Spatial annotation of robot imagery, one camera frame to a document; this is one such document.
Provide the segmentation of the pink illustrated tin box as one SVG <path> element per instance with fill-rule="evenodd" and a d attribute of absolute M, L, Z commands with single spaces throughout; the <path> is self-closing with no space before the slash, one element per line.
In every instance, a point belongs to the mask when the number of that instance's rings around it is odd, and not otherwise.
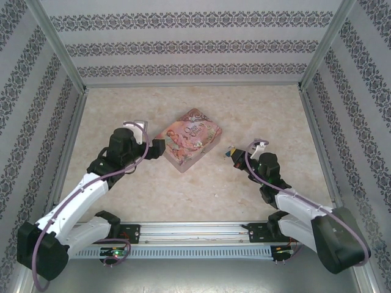
<path fill-rule="evenodd" d="M 181 173 L 212 150 L 221 139 L 222 129 L 197 108 L 178 118 L 156 136 L 163 139 L 163 156 Z"/>

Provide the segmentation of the left controller board green light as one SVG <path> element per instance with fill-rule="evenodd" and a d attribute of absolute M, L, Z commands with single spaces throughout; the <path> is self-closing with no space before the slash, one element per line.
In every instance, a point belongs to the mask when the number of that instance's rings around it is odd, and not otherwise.
<path fill-rule="evenodd" d="M 113 256 L 116 258 L 122 258 L 126 255 L 127 249 L 123 247 L 102 247 L 100 248 L 100 257 L 105 258 Z"/>

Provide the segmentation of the grey metal sheet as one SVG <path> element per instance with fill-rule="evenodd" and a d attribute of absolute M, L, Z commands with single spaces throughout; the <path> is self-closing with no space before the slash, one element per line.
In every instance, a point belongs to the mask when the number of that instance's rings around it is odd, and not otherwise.
<path fill-rule="evenodd" d="M 254 259 L 71 260 L 45 293 L 362 293 L 353 270 L 329 273 L 301 249 L 285 264 Z"/>

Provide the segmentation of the aluminium frame beam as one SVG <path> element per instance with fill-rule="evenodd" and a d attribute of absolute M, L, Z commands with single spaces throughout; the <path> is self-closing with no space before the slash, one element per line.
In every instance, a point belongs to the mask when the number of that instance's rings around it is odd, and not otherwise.
<path fill-rule="evenodd" d="M 51 208 L 59 202 L 64 187 L 64 182 L 67 175 L 68 166 L 70 163 L 71 155 L 76 142 L 78 129 L 81 123 L 82 115 L 86 105 L 86 99 L 89 89 L 85 89 L 78 97 L 77 102 L 73 108 L 72 116 L 69 126 L 67 128 L 64 144 L 62 145 L 62 151 L 59 157 L 54 179 L 49 188 L 48 198 L 45 201 L 44 210 L 42 215 L 50 212 Z"/>
<path fill-rule="evenodd" d="M 86 89 L 149 88 L 149 87 L 229 87 L 229 86 L 285 86 L 299 85 L 299 82 L 144 82 L 118 84 L 87 84 Z"/>
<path fill-rule="evenodd" d="M 334 178 L 334 174 L 332 172 L 332 168 L 329 165 L 328 156 L 326 153 L 326 149 L 323 145 L 323 141 L 321 139 L 321 133 L 318 128 L 315 116 L 313 114 L 312 108 L 310 106 L 309 98 L 300 87 L 298 87 L 299 96 L 302 102 L 302 106 L 305 112 L 305 116 L 307 122 L 309 124 L 310 132 L 312 135 L 313 142 L 315 144 L 316 153 L 318 155 L 318 159 L 320 161 L 321 169 L 323 172 L 324 179 L 326 181 L 326 186 L 331 198 L 331 202 L 334 207 L 342 207 L 344 206 L 343 200 L 340 196 L 340 192 L 338 191 L 338 186 Z"/>

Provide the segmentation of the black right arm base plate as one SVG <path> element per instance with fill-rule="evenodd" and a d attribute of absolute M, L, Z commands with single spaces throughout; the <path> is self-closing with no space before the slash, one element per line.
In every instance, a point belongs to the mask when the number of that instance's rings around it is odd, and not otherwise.
<path fill-rule="evenodd" d="M 241 227 L 247 230 L 250 243 L 286 243 L 290 240 L 284 235 L 273 234 L 267 222 L 248 223 Z"/>

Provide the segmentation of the aluminium mounting rail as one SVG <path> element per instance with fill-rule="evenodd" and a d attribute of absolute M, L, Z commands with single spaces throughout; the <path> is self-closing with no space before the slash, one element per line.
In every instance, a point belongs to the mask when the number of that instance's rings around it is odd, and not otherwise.
<path fill-rule="evenodd" d="M 250 245 L 247 230 L 241 225 L 249 222 L 123 222 L 141 226 L 139 245 Z M 290 238 L 286 243 L 295 244 Z"/>

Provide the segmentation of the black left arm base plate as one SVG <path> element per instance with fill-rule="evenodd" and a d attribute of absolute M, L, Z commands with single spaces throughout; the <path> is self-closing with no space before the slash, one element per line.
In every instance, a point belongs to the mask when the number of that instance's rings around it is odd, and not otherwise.
<path fill-rule="evenodd" d="M 138 224 L 121 224 L 117 237 L 126 239 L 130 244 L 138 244 L 141 235 L 141 226 Z"/>

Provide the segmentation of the aluminium frame post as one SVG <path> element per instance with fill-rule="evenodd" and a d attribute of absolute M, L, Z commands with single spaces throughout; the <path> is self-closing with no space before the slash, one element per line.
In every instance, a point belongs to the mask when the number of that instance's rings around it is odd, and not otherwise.
<path fill-rule="evenodd" d="M 43 31 L 50 46 L 58 56 L 62 66 L 65 68 L 68 76 L 70 77 L 73 85 L 76 87 L 79 93 L 84 93 L 86 85 L 80 76 L 77 67 L 73 63 L 65 45 L 59 37 L 50 17 L 44 9 L 41 0 L 24 0 L 28 9 L 31 11 L 36 22 Z"/>
<path fill-rule="evenodd" d="M 331 19 L 331 22 L 326 30 L 326 33 L 324 34 L 323 38 L 321 39 L 313 57 L 311 58 L 303 77 L 301 78 L 299 82 L 299 90 L 304 91 L 310 81 L 312 80 L 313 76 L 315 75 L 317 69 L 322 63 L 322 60 L 326 53 L 328 52 L 329 48 L 333 44 L 334 39 L 338 35 L 338 32 L 340 28 L 342 27 L 343 23 L 345 22 L 346 18 L 348 17 L 352 7 L 356 3 L 357 0 L 342 0 L 340 3 L 340 6 L 338 7 L 335 15 Z"/>

